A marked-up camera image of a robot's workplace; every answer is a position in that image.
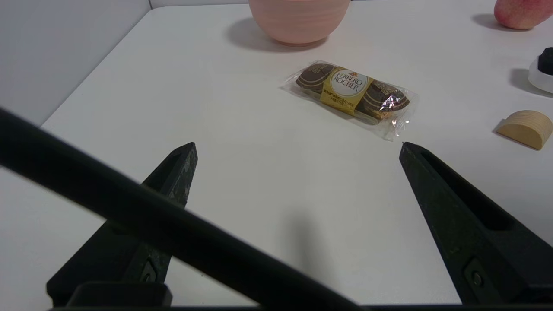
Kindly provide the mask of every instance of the table surface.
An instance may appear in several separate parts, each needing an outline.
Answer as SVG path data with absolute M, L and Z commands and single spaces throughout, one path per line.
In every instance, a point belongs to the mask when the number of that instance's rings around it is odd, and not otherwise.
M 141 182 L 196 142 L 187 208 L 358 303 L 459 303 L 403 173 L 402 141 L 434 152 L 549 244 L 553 143 L 493 133 L 519 110 L 553 116 L 527 68 L 553 19 L 497 26 L 493 0 L 353 2 L 326 42 L 271 42 L 247 5 L 149 12 L 43 125 Z M 316 59 L 420 94 L 394 142 L 279 87 Z M 0 300 L 50 306 L 46 281 L 102 219 L 0 172 Z M 173 305 L 252 302 L 173 260 Z

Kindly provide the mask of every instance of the apple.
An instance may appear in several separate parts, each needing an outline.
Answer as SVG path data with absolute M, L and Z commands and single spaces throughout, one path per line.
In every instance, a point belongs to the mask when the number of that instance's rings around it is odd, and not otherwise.
M 493 14 L 503 26 L 531 29 L 553 15 L 553 0 L 497 0 Z

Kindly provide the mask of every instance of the ferrero rocher package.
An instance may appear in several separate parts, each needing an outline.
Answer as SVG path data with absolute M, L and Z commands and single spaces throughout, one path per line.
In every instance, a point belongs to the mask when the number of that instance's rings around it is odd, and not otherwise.
M 390 141 L 409 123 L 418 101 L 407 89 L 321 60 L 290 76 L 284 89 L 353 116 Z

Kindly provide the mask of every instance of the pink bowl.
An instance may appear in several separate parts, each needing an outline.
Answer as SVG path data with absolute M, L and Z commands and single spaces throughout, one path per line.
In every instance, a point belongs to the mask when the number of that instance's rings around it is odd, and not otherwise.
M 338 27 L 350 0 L 249 0 L 253 19 L 273 39 L 304 46 Z

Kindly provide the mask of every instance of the semicircular wooden block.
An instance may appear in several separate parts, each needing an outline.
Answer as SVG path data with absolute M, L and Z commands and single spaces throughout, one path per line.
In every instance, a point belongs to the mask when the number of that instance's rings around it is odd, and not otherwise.
M 503 120 L 496 132 L 531 148 L 541 150 L 553 132 L 553 123 L 541 112 L 522 110 Z

